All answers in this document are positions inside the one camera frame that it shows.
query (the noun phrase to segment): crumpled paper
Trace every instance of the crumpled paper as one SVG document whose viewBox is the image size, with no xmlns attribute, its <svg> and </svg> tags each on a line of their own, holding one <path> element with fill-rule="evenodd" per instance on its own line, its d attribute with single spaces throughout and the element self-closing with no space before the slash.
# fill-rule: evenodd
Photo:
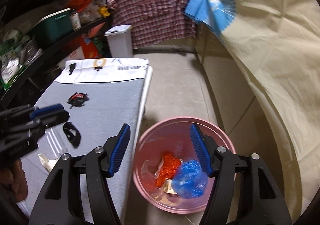
<svg viewBox="0 0 320 225">
<path fill-rule="evenodd" d="M 38 154 L 41 165 L 50 173 L 56 165 L 58 159 L 49 160 L 44 154 Z"/>
</svg>

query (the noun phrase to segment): gray ironing board cover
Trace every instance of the gray ironing board cover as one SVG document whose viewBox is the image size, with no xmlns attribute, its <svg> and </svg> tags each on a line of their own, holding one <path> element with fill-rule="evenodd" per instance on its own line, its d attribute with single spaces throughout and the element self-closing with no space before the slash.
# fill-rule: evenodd
<svg viewBox="0 0 320 225">
<path fill-rule="evenodd" d="M 76 63 L 76 68 L 69 75 L 68 69 L 72 63 Z M 149 61 L 144 59 L 67 61 L 66 69 L 36 103 L 38 107 L 61 103 L 69 112 L 69 121 L 81 133 L 79 147 L 74 148 L 68 142 L 63 133 L 62 124 L 53 129 L 63 148 L 60 152 L 68 151 L 72 156 L 89 153 L 95 147 L 102 146 L 107 138 L 117 135 L 124 123 L 130 125 L 130 141 L 120 170 L 112 179 L 108 179 L 110 193 L 121 219 L 123 219 L 128 184 L 131 179 L 131 154 L 148 64 Z M 89 100 L 82 107 L 70 109 L 67 100 L 75 92 L 88 93 Z M 44 136 L 38 142 L 39 148 L 22 158 L 29 194 L 19 206 L 27 215 L 30 215 L 48 176 L 48 172 L 39 161 L 38 154 L 45 154 L 48 159 L 56 158 L 48 141 Z M 85 219 L 93 222 L 85 175 L 80 177 L 80 186 Z"/>
</svg>

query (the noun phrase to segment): pink plastic basin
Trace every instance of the pink plastic basin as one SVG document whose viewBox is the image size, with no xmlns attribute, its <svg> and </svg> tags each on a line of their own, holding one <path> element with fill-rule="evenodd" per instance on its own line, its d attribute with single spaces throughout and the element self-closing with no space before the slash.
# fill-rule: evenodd
<svg viewBox="0 0 320 225">
<path fill-rule="evenodd" d="M 155 185 L 155 173 L 165 153 L 170 152 L 183 161 L 198 160 L 189 135 L 190 126 L 194 122 L 199 124 L 204 135 L 213 137 L 218 145 L 236 153 L 232 142 L 220 128 L 199 118 L 170 118 L 150 127 L 137 144 L 133 180 L 142 196 L 161 210 L 187 214 L 202 211 L 207 205 L 214 178 L 209 179 L 204 194 L 194 199 L 164 193 Z"/>
</svg>

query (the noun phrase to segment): white trash can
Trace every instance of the white trash can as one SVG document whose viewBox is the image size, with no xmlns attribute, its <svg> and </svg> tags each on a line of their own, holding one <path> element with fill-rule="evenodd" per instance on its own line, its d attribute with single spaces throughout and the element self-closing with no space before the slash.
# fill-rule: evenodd
<svg viewBox="0 0 320 225">
<path fill-rule="evenodd" d="M 112 57 L 132 58 L 132 40 L 130 24 L 112 27 L 104 35 L 108 39 L 108 44 Z"/>
</svg>

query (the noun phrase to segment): black handle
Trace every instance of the black handle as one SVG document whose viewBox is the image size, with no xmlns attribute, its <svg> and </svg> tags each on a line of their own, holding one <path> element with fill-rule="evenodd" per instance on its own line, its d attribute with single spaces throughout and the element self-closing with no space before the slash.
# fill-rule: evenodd
<svg viewBox="0 0 320 225">
<path fill-rule="evenodd" d="M 230 225 L 292 225 L 288 207 L 265 162 L 257 154 L 248 159 L 237 220 Z"/>
<path fill-rule="evenodd" d="M 85 159 L 90 208 L 95 225 L 121 225 L 100 161 L 106 156 L 103 147 L 92 150 Z"/>
<path fill-rule="evenodd" d="M 220 170 L 199 225 L 225 225 L 229 215 L 238 159 L 229 150 L 223 153 L 215 151 L 215 155 L 221 160 Z"/>
<path fill-rule="evenodd" d="M 83 225 L 79 174 L 70 154 L 63 154 L 38 195 L 29 225 Z"/>
</svg>

